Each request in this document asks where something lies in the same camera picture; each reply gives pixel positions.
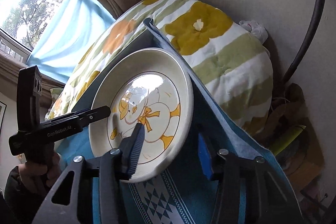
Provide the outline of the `person's left hand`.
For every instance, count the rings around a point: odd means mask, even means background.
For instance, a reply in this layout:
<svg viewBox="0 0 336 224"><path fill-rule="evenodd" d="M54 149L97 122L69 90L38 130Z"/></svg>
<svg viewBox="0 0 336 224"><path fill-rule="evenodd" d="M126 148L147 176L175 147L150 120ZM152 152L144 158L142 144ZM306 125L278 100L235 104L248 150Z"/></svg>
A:
<svg viewBox="0 0 336 224"><path fill-rule="evenodd" d="M47 175L46 186L52 187L61 174L60 156L54 152L52 157L52 166L48 168L46 165L37 164L27 161L18 165L18 172L23 185L31 192L37 192L38 188L33 182L34 178Z"/></svg>

